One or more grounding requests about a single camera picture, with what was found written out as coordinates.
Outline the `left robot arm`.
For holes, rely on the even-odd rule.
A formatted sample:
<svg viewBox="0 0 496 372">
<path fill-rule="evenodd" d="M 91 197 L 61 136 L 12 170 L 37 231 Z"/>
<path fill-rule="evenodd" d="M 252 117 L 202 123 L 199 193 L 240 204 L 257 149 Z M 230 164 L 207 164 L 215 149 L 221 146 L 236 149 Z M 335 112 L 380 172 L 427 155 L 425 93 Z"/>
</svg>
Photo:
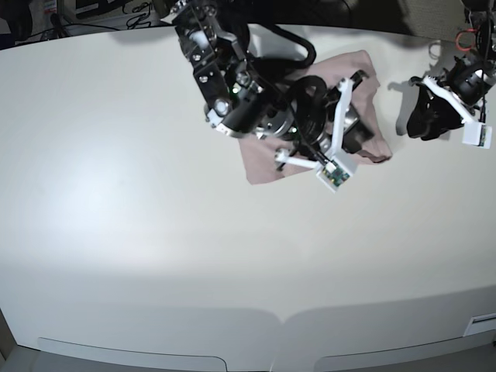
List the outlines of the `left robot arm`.
<svg viewBox="0 0 496 372">
<path fill-rule="evenodd" d="M 495 86 L 495 2 L 463 1 L 469 27 L 457 33 L 463 56 L 435 77 L 411 77 L 418 99 L 406 125 L 412 139 L 436 140 L 463 130 L 462 143 L 488 149 L 492 127 L 487 124 L 488 92 Z"/>
</svg>

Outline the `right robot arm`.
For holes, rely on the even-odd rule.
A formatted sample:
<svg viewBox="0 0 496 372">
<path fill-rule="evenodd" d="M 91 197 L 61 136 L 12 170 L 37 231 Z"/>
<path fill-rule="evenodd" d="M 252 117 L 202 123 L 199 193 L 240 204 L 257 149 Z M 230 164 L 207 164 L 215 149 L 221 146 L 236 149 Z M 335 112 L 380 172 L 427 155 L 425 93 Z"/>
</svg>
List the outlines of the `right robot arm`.
<svg viewBox="0 0 496 372">
<path fill-rule="evenodd" d="M 265 30 L 301 47 L 303 57 L 256 56 L 241 9 L 226 1 L 178 1 L 167 21 L 193 68 L 206 122 L 239 140 L 268 142 L 277 166 L 349 177 L 353 154 L 371 132 L 352 104 L 367 79 L 355 70 L 331 84 L 312 74 L 316 52 L 305 38 L 270 23 Z"/>
</svg>

